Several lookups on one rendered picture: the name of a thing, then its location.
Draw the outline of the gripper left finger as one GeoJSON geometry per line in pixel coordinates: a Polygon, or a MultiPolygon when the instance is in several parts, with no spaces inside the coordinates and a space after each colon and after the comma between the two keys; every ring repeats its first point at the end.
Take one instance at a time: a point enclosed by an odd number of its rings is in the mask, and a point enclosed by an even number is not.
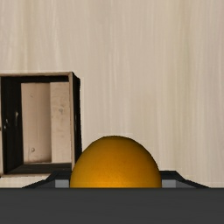
{"type": "Polygon", "coordinates": [[[54,171],[46,179],[26,185],[25,188],[68,188],[71,171],[54,171]]]}

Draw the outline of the orange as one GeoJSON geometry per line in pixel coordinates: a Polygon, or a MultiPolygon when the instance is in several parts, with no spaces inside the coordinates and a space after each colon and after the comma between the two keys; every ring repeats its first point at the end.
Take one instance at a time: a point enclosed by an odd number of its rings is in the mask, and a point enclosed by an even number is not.
{"type": "Polygon", "coordinates": [[[160,188],[162,179],[152,155],[124,136],[92,142],[73,168],[72,188],[160,188]]]}

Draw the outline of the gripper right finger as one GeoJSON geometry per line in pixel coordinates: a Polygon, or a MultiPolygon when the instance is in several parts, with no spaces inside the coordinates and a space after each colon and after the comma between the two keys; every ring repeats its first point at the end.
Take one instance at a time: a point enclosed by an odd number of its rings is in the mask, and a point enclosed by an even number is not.
{"type": "Polygon", "coordinates": [[[205,185],[183,178],[177,171],[161,171],[160,174],[163,188],[206,188],[205,185]]]}

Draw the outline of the wooden box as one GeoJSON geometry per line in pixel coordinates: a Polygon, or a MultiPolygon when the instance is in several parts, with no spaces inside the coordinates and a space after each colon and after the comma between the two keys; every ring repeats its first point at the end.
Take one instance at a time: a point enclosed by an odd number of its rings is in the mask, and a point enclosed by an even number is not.
{"type": "Polygon", "coordinates": [[[0,74],[0,175],[69,172],[81,155],[81,81],[72,72],[0,74]]]}

